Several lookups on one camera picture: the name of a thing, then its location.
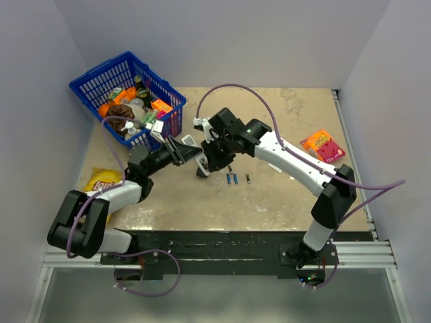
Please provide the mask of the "white air conditioner remote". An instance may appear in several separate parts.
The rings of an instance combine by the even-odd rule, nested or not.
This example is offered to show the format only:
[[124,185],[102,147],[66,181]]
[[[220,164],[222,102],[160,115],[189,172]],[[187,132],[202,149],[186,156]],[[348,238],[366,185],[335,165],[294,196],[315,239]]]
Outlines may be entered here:
[[[194,138],[191,135],[185,135],[181,139],[181,142],[185,145],[190,145],[193,147],[201,148],[201,146],[197,144],[197,142],[194,140]],[[202,170],[202,172],[204,172],[206,175],[209,176],[210,172],[209,172],[209,167],[208,167],[208,160],[207,160],[207,156],[204,154],[204,152],[201,151],[193,159],[196,161],[198,168],[200,168]]]

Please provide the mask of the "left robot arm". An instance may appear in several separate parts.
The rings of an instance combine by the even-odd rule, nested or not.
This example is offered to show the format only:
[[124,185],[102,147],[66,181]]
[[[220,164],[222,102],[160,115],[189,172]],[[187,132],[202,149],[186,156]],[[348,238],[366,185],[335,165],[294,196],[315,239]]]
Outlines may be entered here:
[[169,137],[156,151],[138,145],[129,152],[125,178],[118,184],[91,192],[69,191],[48,231],[50,246],[67,256],[91,258],[97,253],[115,253],[125,264],[139,258],[139,247],[132,235],[108,229],[108,215],[148,197],[154,185],[151,175],[173,164],[181,166],[203,153],[198,145],[186,145]]

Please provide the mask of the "white battery cover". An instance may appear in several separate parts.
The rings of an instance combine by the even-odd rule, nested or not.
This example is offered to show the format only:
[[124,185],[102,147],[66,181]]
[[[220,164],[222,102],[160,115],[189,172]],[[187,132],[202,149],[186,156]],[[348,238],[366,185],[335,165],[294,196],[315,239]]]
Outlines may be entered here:
[[276,166],[275,166],[275,165],[273,165],[273,164],[268,163],[268,166],[269,166],[270,168],[272,168],[273,170],[275,170],[276,172],[278,172],[278,173],[282,173],[282,172],[283,172],[280,168],[276,167]]

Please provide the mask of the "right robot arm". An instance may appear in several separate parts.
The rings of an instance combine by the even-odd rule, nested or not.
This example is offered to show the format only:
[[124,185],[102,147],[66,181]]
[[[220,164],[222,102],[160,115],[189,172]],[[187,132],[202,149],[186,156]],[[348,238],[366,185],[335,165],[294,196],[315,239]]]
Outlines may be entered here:
[[243,123],[228,108],[211,118],[195,118],[193,126],[205,134],[201,146],[208,172],[230,165],[239,153],[247,154],[293,177],[317,198],[311,210],[309,229],[302,241],[287,252],[298,266],[316,264],[324,256],[324,246],[356,200],[354,171],[347,165],[336,168],[308,156],[278,139],[268,124],[255,118]]

